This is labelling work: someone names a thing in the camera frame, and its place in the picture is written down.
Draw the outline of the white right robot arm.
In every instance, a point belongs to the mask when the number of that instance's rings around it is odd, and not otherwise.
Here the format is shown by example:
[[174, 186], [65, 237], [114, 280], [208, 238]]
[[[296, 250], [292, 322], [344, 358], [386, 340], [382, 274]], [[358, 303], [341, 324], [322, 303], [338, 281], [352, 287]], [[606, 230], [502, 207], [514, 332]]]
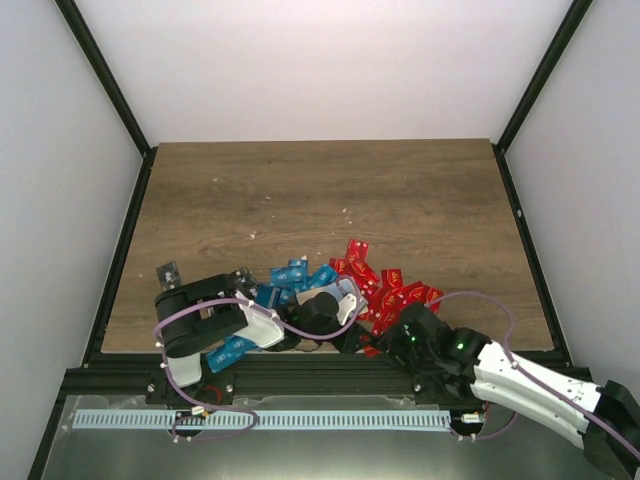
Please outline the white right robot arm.
[[474, 396], [533, 420], [613, 479], [631, 479], [639, 470], [639, 404], [616, 381], [598, 385], [563, 375], [476, 330], [452, 328], [419, 303], [401, 311], [380, 349], [412, 374], [433, 363], [451, 400]]

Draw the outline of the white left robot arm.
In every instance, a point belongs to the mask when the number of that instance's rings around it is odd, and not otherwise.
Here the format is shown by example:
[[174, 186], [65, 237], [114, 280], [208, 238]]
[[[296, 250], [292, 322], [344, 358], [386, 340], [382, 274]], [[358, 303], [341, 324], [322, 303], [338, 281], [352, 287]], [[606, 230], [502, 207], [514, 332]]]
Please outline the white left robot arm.
[[295, 266], [276, 269], [267, 284], [247, 270], [186, 285], [175, 273], [162, 278], [153, 335], [171, 376], [169, 391], [184, 404], [203, 395], [204, 350], [213, 351], [208, 363], [218, 373], [253, 351], [287, 352], [304, 341], [339, 345], [368, 307], [356, 281], [329, 266], [313, 276]]

